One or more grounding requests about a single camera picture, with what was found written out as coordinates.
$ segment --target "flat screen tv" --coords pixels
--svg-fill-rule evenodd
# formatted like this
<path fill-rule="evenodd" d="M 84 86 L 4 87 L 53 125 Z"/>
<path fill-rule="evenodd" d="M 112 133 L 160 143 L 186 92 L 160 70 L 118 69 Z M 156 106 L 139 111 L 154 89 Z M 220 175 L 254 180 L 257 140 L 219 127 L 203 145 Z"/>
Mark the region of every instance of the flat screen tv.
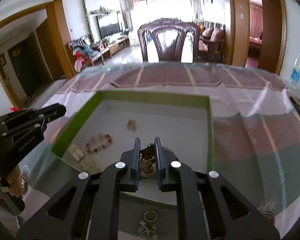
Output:
<path fill-rule="evenodd" d="M 97 16 L 101 38 L 121 32 L 116 12 Z"/>

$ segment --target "silver screw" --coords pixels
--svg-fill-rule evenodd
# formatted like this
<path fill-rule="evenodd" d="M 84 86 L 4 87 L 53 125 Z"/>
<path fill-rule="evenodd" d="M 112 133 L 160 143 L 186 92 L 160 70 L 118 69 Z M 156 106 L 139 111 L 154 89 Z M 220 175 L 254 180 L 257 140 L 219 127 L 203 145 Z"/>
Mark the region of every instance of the silver screw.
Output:
<path fill-rule="evenodd" d="M 174 168 L 179 168 L 179 167 L 181 167 L 181 162 L 173 161 L 173 162 L 171 162 L 170 165 Z"/>
<path fill-rule="evenodd" d="M 212 178 L 219 177 L 219 173 L 217 171 L 209 171 L 209 176 Z"/>
<path fill-rule="evenodd" d="M 118 169 L 122 169 L 126 166 L 126 164 L 124 162 L 117 162 L 115 164 L 115 166 L 118 168 Z"/>
<path fill-rule="evenodd" d="M 81 172 L 79 175 L 78 175 L 79 179 L 86 179 L 87 177 L 89 177 L 89 174 L 86 173 L 86 172 Z"/>

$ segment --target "pink cushion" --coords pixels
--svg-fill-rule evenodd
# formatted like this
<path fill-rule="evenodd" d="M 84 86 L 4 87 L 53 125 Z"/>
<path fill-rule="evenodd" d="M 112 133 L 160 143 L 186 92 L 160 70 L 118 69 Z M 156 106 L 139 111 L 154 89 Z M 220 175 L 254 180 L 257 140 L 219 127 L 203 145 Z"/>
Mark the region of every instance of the pink cushion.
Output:
<path fill-rule="evenodd" d="M 202 33 L 202 36 L 204 38 L 210 39 L 213 31 L 214 31 L 214 28 L 208 28 Z"/>
<path fill-rule="evenodd" d="M 208 45 L 203 41 L 199 40 L 199 50 L 200 51 L 208 51 Z"/>
<path fill-rule="evenodd" d="M 222 42 L 223 36 L 225 35 L 225 31 L 220 30 L 219 28 L 215 28 L 212 35 L 211 35 L 211 41 L 216 42 L 218 46 Z"/>

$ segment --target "dark door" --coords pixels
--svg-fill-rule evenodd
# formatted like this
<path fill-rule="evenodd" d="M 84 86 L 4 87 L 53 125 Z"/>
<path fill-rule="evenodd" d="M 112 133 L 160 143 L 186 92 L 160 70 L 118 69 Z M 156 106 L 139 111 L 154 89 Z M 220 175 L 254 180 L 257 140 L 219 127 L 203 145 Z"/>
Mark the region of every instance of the dark door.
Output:
<path fill-rule="evenodd" d="M 13 68 L 27 96 L 42 84 L 26 40 L 8 50 Z"/>
<path fill-rule="evenodd" d="M 50 73 L 54 80 L 58 80 L 65 73 L 63 72 L 57 53 L 53 46 L 48 20 L 45 20 L 35 31 L 37 33 L 38 40 Z"/>

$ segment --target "human hand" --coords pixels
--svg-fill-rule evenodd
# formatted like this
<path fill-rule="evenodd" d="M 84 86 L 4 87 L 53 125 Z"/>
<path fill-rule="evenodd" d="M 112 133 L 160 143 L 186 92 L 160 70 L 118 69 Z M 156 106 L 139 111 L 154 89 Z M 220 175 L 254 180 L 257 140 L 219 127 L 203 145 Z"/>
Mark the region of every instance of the human hand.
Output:
<path fill-rule="evenodd" d="M 10 184 L 9 193 L 11 196 L 19 197 L 22 191 L 21 177 L 19 166 L 16 166 L 13 171 L 6 177 L 7 182 Z"/>

